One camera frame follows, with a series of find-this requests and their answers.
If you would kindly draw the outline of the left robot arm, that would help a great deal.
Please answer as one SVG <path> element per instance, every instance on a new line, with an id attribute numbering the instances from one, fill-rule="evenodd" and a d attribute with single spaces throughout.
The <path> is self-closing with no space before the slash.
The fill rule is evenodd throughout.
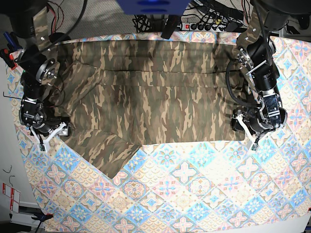
<path id="1" fill-rule="evenodd" d="M 248 148 L 256 151 L 259 140 L 268 133 L 283 127 L 287 112 L 276 84 L 279 71 L 273 61 L 276 47 L 269 34 L 281 30 L 291 16 L 306 15 L 311 11 L 308 0 L 253 0 L 248 28 L 237 38 L 231 60 L 226 68 L 225 81 L 231 98 L 241 105 L 231 115 L 234 131 L 244 131 L 250 143 Z M 254 102 L 245 102 L 233 93 L 229 75 L 238 67 L 256 93 Z"/>

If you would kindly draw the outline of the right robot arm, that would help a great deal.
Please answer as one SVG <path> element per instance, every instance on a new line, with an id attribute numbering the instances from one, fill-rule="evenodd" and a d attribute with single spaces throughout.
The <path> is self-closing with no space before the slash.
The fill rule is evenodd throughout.
<path id="1" fill-rule="evenodd" d="M 17 58 L 7 50 L 0 56 L 14 69 L 23 69 L 20 83 L 23 97 L 19 110 L 21 125 L 28 127 L 38 143 L 38 149 L 48 152 L 50 140 L 56 135 L 69 136 L 68 117 L 55 116 L 55 107 L 65 99 L 63 80 L 58 75 L 57 55 L 49 48 L 52 44 L 47 28 L 46 0 L 2 0 L 0 12 L 10 19 L 13 34 L 26 41 Z"/>

